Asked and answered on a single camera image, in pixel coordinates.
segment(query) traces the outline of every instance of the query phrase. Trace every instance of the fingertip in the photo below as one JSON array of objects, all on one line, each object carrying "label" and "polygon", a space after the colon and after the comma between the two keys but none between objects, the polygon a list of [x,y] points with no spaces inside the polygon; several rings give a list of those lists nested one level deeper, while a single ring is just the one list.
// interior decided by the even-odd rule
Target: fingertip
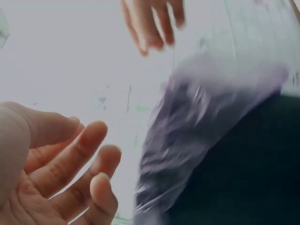
[{"label": "fingertip", "polygon": [[108,214],[114,214],[118,208],[118,201],[112,192],[110,178],[104,172],[92,178],[90,182],[90,195],[93,202]]}]

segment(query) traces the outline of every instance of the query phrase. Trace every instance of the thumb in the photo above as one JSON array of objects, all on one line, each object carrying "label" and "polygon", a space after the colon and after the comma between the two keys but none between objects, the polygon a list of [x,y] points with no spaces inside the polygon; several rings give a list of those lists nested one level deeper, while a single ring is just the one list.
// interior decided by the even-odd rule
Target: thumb
[{"label": "thumb", "polygon": [[76,117],[67,118],[55,112],[41,112],[29,109],[15,102],[0,103],[0,113],[7,111],[19,128],[30,134],[30,148],[60,143],[70,138],[79,126]]}]

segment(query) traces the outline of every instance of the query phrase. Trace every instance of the knuckle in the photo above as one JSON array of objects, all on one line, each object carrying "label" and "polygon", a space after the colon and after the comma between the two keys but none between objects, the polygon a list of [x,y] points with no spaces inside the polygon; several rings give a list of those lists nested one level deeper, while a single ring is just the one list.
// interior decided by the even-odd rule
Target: knuckle
[{"label": "knuckle", "polygon": [[71,194],[75,197],[75,199],[79,202],[80,205],[84,207],[88,207],[87,205],[88,198],[84,195],[82,190],[74,187],[71,189]]},{"label": "knuckle", "polygon": [[96,223],[94,223],[94,221],[92,220],[92,218],[89,216],[87,212],[84,213],[83,218],[88,225],[96,225]]},{"label": "knuckle", "polygon": [[49,167],[49,171],[62,186],[68,184],[67,176],[58,164],[52,164]]},{"label": "knuckle", "polygon": [[39,167],[45,165],[45,158],[40,150],[40,148],[31,149],[33,157],[37,160]]}]

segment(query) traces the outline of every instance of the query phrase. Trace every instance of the translucent plastic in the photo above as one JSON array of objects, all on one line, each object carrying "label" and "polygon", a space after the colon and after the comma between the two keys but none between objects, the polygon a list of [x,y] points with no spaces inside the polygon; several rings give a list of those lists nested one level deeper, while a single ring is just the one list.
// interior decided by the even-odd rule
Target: translucent plastic
[{"label": "translucent plastic", "polygon": [[3,48],[8,36],[8,22],[4,15],[4,12],[0,8],[0,49]]},{"label": "translucent plastic", "polygon": [[140,161],[135,225],[159,224],[208,150],[251,109],[280,92],[288,73],[284,64],[242,54],[210,51],[183,61],[153,110]]}]

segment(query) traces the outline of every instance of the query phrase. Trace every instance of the hand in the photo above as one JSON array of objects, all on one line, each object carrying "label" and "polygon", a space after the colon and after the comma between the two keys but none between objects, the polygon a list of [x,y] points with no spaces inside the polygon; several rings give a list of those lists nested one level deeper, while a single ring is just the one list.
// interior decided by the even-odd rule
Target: hand
[{"label": "hand", "polygon": [[106,136],[96,121],[85,129],[77,118],[0,104],[0,224],[110,225],[118,202],[110,178],[120,162],[115,146],[100,149],[89,170],[63,189]]},{"label": "hand", "polygon": [[168,45],[174,44],[168,3],[173,9],[176,26],[181,28],[185,23],[183,0],[121,0],[126,26],[142,56],[147,56],[150,48],[161,50],[164,47],[164,41],[154,22],[152,8],[157,12],[165,42]]}]

